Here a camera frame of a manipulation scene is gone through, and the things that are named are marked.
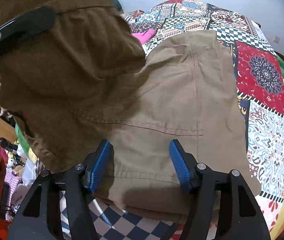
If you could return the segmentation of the olive khaki pants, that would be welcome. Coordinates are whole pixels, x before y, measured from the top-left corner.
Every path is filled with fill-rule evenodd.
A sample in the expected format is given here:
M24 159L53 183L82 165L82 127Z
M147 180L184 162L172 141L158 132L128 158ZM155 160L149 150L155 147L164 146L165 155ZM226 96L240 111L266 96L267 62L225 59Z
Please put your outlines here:
M213 30L175 35L149 54L112 0L0 0L0 26L48 6L54 26L0 57L0 105L52 172L111 142L95 195L145 218L190 209L169 157L172 139L215 171L239 170L254 195L230 49Z

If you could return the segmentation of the folded pink pants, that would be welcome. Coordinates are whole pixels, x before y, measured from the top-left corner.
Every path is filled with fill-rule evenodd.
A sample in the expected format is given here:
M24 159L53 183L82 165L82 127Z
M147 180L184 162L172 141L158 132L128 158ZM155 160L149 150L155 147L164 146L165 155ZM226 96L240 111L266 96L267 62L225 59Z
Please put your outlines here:
M141 33L132 33L132 35L137 38L141 44L145 44L147 41L154 37L155 32L156 31L154 29L149 29Z

